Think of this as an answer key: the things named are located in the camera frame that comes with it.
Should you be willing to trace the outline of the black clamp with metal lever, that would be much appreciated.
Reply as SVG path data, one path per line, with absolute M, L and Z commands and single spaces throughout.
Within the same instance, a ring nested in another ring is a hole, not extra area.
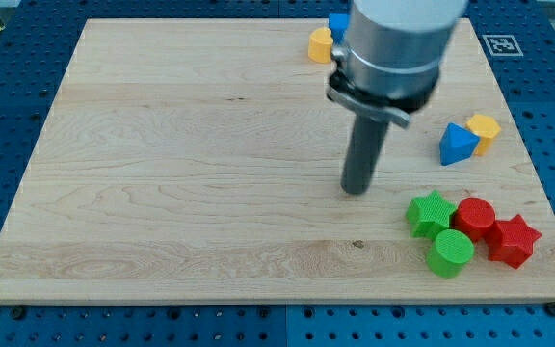
M 410 114 L 429 101 L 439 78 L 439 60 L 419 67 L 389 68 L 360 58 L 350 47 L 331 49 L 335 70 L 326 96 L 332 102 L 376 122 L 393 122 L 402 128 Z

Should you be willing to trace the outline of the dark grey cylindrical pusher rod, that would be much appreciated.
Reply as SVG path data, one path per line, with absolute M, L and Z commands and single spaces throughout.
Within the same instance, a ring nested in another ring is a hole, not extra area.
M 364 194 L 373 179 L 388 123 L 356 116 L 340 185 L 350 195 Z

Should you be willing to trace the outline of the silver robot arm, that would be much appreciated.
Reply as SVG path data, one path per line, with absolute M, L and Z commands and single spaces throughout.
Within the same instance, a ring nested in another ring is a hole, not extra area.
M 466 8 L 466 0 L 352 2 L 326 90 L 356 116 L 340 181 L 346 193 L 368 190 L 389 126 L 408 127 L 430 99 Z

